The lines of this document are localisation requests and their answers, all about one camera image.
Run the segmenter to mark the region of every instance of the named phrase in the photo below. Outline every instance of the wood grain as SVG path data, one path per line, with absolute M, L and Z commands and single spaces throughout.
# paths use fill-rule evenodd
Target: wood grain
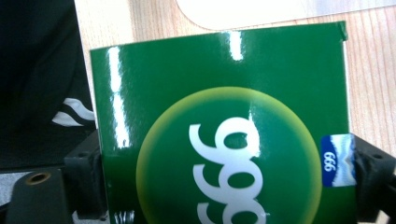
M 90 49 L 214 32 L 189 21 L 176 0 L 76 0 L 76 7 L 91 86 Z M 349 36 L 351 132 L 396 157 L 396 7 L 248 28 L 329 21 L 346 21 Z M 385 218 L 378 223 L 385 223 Z

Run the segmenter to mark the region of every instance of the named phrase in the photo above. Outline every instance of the green cardboard box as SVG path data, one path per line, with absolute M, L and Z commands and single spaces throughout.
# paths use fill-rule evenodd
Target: green cardboard box
M 322 184 L 346 40 L 333 22 L 92 50 L 111 222 L 356 223 L 354 186 Z

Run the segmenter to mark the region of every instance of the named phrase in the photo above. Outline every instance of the wooden table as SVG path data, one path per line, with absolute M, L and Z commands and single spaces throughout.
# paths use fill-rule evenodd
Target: wooden table
M 76 0 L 76 8 L 91 88 L 90 49 L 215 32 L 187 19 L 176 0 Z M 329 21 L 346 21 L 349 36 L 351 132 L 396 157 L 396 7 L 248 28 Z

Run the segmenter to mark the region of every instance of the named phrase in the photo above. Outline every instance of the blue label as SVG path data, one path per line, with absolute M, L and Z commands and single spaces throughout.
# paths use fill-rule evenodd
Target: blue label
M 321 139 L 322 182 L 325 187 L 356 185 L 355 141 L 352 134 L 335 134 Z

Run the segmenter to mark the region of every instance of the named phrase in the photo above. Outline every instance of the metal ring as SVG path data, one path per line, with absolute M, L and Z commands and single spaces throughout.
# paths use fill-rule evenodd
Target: metal ring
M 48 172 L 38 173 L 38 174 L 30 176 L 26 180 L 26 184 L 27 185 L 37 185 L 37 184 L 41 184 L 41 183 L 45 182 L 48 179 L 50 179 L 50 173 L 48 173 Z

